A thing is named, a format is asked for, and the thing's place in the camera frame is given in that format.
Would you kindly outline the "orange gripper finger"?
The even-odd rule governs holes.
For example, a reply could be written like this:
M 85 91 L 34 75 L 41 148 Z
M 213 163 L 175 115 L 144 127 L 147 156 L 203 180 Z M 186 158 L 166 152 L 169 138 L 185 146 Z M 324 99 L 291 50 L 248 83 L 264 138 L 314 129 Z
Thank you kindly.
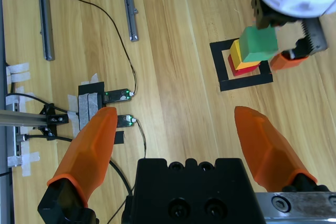
M 250 172 L 268 192 L 327 192 L 318 185 L 285 137 L 260 112 L 246 106 L 234 110 L 240 145 Z
M 88 201 L 106 176 L 117 121 L 116 108 L 102 108 L 71 141 L 37 208 L 44 223 L 99 223 Z

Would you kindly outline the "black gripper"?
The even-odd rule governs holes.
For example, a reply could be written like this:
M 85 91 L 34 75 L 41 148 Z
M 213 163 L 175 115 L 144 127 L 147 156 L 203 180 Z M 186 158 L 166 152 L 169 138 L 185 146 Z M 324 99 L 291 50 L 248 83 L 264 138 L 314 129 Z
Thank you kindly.
M 251 6 L 258 29 L 301 22 L 304 37 L 297 40 L 294 48 L 284 50 L 272 58 L 270 62 L 272 71 L 296 67 L 308 58 L 308 54 L 316 54 L 328 49 L 328 43 L 318 17 L 297 18 L 281 14 L 263 0 L 251 0 Z

